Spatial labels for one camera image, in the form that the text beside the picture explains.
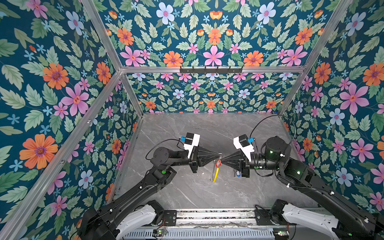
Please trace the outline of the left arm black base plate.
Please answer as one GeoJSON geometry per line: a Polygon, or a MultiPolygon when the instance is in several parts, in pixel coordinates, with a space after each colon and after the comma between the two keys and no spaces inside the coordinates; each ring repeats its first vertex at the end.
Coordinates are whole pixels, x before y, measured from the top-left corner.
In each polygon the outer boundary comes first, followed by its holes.
{"type": "Polygon", "coordinates": [[[173,227],[176,225],[177,216],[177,210],[164,210],[160,213],[156,213],[154,220],[151,222],[151,226],[173,227]]]}

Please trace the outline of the red key tag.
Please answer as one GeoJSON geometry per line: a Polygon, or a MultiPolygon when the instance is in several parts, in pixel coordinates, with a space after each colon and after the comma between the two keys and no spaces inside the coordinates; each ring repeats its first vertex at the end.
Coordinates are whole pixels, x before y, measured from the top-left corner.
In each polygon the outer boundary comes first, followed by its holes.
{"type": "Polygon", "coordinates": [[[219,168],[221,165],[222,165],[221,160],[218,160],[218,161],[216,162],[216,167],[219,168]]]}

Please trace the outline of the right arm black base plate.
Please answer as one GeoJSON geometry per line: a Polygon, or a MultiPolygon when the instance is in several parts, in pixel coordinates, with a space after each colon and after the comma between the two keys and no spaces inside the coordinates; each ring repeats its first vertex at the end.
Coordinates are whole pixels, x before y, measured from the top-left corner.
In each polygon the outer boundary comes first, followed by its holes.
{"type": "Polygon", "coordinates": [[[297,224],[287,222],[280,212],[267,210],[261,206],[255,205],[255,220],[258,226],[296,226],[297,224]]]}

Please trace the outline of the large black yellow keyring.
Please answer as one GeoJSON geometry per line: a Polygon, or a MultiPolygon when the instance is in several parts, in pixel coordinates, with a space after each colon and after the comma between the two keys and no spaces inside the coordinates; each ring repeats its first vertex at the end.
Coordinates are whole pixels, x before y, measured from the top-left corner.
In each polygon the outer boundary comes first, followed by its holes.
{"type": "Polygon", "coordinates": [[[213,162],[213,163],[214,163],[214,169],[213,169],[211,181],[213,183],[215,183],[217,181],[217,178],[218,178],[218,175],[219,175],[220,167],[219,168],[216,167],[216,161],[213,162]]]}

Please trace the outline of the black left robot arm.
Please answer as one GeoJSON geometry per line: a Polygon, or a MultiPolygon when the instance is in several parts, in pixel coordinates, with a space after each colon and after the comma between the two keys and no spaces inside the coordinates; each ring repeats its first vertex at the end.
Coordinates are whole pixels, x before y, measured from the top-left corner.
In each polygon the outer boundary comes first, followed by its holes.
{"type": "Polygon", "coordinates": [[[198,146],[182,151],[157,148],[150,160],[153,166],[140,182],[108,205],[84,213],[78,237],[81,240],[121,240],[141,226],[159,224],[164,208],[157,201],[149,201],[146,205],[143,202],[173,180],[177,174],[173,167],[190,166],[196,173],[199,167],[220,156],[198,146]]]}

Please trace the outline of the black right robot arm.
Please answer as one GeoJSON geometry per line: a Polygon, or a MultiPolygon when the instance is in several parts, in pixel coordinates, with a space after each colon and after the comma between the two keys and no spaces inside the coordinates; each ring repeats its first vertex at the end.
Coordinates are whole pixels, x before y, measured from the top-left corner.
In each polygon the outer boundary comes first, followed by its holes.
{"type": "Polygon", "coordinates": [[[246,135],[234,138],[238,152],[222,159],[222,164],[249,177],[254,170],[271,170],[288,188],[299,191],[329,212],[328,215],[300,209],[282,200],[272,208],[275,216],[329,236],[333,240],[381,240],[384,217],[371,214],[347,200],[325,183],[308,165],[290,157],[291,146],[278,136],[269,138],[256,150],[256,141],[246,135]]]}

